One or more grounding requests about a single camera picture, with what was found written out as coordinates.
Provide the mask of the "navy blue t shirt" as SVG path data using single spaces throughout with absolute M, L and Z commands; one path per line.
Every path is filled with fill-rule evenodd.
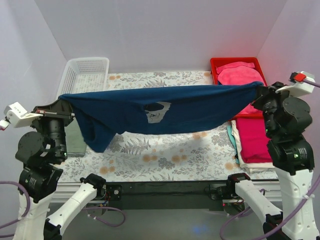
M 115 135 L 185 134 L 212 130 L 254 101 L 255 81 L 244 85 L 186 85 L 63 94 L 84 142 L 104 152 Z

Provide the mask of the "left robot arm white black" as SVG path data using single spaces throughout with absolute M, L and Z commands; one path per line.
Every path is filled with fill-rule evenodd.
M 23 163 L 19 177 L 19 215 L 15 240 L 60 240 L 71 221 L 93 199 L 106 196 L 106 180 L 90 174 L 80 179 L 78 190 L 55 213 L 48 216 L 50 202 L 63 173 L 56 167 L 67 158 L 65 127 L 74 119 L 65 100 L 36 106 L 32 112 L 15 102 L 6 113 L 15 128 L 32 127 L 17 146 L 15 158 Z

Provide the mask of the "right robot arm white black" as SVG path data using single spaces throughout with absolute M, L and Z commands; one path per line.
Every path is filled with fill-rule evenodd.
M 312 123 L 310 106 L 302 100 L 307 89 L 299 91 L 296 84 L 276 82 L 261 88 L 253 107 L 261 110 L 267 149 L 278 177 L 282 208 L 273 205 L 254 185 L 248 175 L 230 175 L 226 182 L 227 195 L 241 198 L 262 223 L 267 240 L 317 240 L 313 193 L 314 153 L 303 136 Z

